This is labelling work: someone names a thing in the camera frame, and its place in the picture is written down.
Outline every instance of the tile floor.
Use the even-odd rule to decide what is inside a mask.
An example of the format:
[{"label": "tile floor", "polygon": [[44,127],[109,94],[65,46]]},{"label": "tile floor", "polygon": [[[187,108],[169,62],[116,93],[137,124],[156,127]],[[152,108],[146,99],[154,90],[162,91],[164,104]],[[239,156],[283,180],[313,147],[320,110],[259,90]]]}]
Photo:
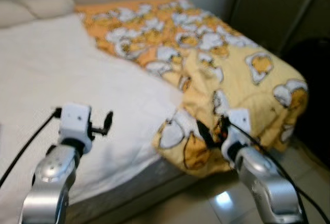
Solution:
[{"label": "tile floor", "polygon": [[[299,142],[284,154],[275,151],[273,154],[330,218],[330,172],[314,163]],[[323,223],[306,201],[305,208],[310,224]],[[228,172],[201,180],[123,224],[183,223],[262,224],[262,221],[249,191],[234,172]]]}]

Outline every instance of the yellow comforter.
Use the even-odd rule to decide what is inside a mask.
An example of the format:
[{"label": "yellow comforter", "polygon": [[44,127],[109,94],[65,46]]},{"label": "yellow comforter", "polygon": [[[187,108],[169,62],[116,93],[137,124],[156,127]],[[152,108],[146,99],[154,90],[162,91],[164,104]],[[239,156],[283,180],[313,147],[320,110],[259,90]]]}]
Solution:
[{"label": "yellow comforter", "polygon": [[153,145],[183,171],[204,177],[229,170],[208,150],[196,119],[211,131],[229,108],[250,111],[251,135],[283,151],[307,105],[307,84],[292,67],[187,0],[139,0],[78,6],[98,48],[139,64],[184,93]]}]

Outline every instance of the white pillow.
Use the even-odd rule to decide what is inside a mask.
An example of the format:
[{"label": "white pillow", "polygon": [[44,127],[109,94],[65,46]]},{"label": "white pillow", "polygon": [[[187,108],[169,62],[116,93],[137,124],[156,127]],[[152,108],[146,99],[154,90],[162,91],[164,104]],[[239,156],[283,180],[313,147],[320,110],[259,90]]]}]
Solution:
[{"label": "white pillow", "polygon": [[75,6],[73,0],[20,0],[20,3],[39,19],[72,13]]},{"label": "white pillow", "polygon": [[0,28],[30,22],[34,19],[35,17],[22,5],[10,1],[0,2]]}]

